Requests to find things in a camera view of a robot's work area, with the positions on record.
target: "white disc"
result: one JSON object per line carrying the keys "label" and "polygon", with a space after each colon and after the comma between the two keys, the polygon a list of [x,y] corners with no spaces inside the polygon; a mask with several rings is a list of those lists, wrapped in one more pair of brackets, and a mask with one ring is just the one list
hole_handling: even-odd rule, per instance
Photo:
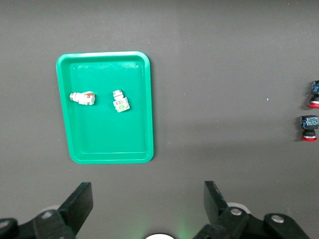
{"label": "white disc", "polygon": [[147,237],[146,239],[174,239],[174,238],[166,234],[154,234]]}

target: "bolt head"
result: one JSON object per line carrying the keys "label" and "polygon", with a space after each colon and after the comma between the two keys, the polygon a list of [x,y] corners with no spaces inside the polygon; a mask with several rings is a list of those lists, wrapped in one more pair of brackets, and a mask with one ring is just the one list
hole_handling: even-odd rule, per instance
{"label": "bolt head", "polygon": [[50,211],[46,211],[46,212],[44,212],[42,215],[41,215],[41,218],[42,219],[47,219],[47,218],[49,218],[49,217],[51,217],[52,216],[52,213],[50,212]]}
{"label": "bolt head", "polygon": [[0,223],[0,229],[5,228],[8,225],[9,225],[9,221],[4,221],[4,222]]}
{"label": "bolt head", "polygon": [[237,208],[231,209],[230,212],[232,215],[235,215],[235,216],[240,216],[242,214],[241,210],[239,210]]}
{"label": "bolt head", "polygon": [[284,223],[284,219],[278,215],[272,215],[271,220],[273,220],[275,223]]}

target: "gray tabletop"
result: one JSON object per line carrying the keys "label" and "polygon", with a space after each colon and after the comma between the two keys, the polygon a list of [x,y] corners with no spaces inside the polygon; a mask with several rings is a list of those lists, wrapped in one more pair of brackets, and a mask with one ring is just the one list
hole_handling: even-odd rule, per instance
{"label": "gray tabletop", "polygon": [[[203,185],[262,218],[291,216],[319,237],[319,143],[301,115],[319,79],[319,2],[0,1],[0,218],[20,223],[92,182],[79,239],[208,223]],[[155,156],[79,165],[68,154],[55,62],[138,50],[151,60]]]}

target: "red base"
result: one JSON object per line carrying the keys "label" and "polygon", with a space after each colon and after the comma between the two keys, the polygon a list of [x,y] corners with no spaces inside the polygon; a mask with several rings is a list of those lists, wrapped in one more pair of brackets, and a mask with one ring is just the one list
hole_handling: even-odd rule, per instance
{"label": "red base", "polygon": [[310,104],[308,105],[308,107],[310,107],[310,108],[317,108],[317,109],[319,109],[319,104],[316,104],[316,103],[310,103]]}
{"label": "red base", "polygon": [[318,140],[317,138],[305,138],[305,137],[302,137],[301,139],[307,142],[316,142]]}

